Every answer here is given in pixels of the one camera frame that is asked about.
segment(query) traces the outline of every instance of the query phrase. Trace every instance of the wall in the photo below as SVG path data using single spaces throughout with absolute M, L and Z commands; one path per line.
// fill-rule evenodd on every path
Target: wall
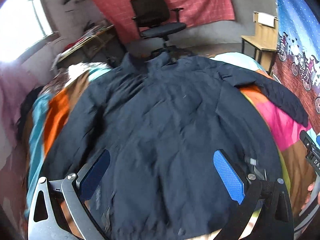
M 81 28 L 89 19 L 95 21 L 102 18 L 101 13 L 91 0 L 77 5 L 70 2 L 65 6 L 59 4 L 60 0 L 46 1 L 60 32 L 67 37 L 72 36 L 73 39 L 81 35 Z M 253 11 L 266 12 L 276 16 L 276 0 L 232 0 L 232 3 L 236 14 L 235 21 L 220 21 L 188 28 L 171 35 L 171 43 L 178 47 L 238 43 L 241 42 L 241 35 L 254 34 Z M 139 40 L 127 44 L 128 50 L 134 54 L 147 54 L 160 46 L 162 46 L 161 39 Z

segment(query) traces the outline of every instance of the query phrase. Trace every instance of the office chair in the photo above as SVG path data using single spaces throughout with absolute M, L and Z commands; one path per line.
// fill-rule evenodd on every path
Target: office chair
M 180 22 L 179 11 L 183 8 L 171 9 L 176 13 L 177 22 L 161 24 L 170 18 L 170 10 L 164 0 L 130 0 L 133 11 L 135 12 L 134 20 L 139 36 L 145 38 L 162 38 L 163 48 L 156 49 L 151 52 L 155 53 L 178 52 L 186 55 L 193 55 L 190 50 L 179 49 L 176 46 L 167 46 L 166 42 L 169 40 L 168 35 L 184 30 L 187 25 Z M 140 31 L 140 28 L 148 27 L 147 30 Z

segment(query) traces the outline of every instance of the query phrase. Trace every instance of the bright window light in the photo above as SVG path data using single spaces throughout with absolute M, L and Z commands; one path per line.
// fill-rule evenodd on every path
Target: bright window light
M 0 61 L 17 59 L 52 33 L 40 0 L 7 0 L 0 19 Z

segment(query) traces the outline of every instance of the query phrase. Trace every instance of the orange fabric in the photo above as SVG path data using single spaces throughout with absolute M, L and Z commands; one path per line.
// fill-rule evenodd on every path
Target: orange fabric
M 59 135 L 69 116 L 67 89 L 61 90 L 49 102 L 47 118 L 44 122 L 44 156 L 47 156 L 53 142 Z

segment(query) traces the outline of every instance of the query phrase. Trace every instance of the light blue fabric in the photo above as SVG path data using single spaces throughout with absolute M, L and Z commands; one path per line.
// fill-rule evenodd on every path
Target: light blue fabric
M 258 62 L 256 62 L 253 58 L 239 52 L 227 52 L 227 53 L 219 54 L 210 59 L 223 61 L 238 67 L 250 69 L 252 71 L 257 71 L 258 69 L 265 71 L 263 67 Z
M 111 70 L 111 68 L 106 68 L 107 64 L 98 64 L 99 65 L 97 65 L 96 67 L 92 67 L 89 69 L 89 82 L 95 80 L 96 78 Z M 25 217 L 29 217 L 33 194 L 36 190 L 39 174 L 44 162 L 44 122 L 48 112 L 49 101 L 52 98 L 52 94 L 46 93 L 39 96 L 33 104 L 33 128 L 29 138 L 30 169 L 28 176 L 27 209 L 24 212 Z

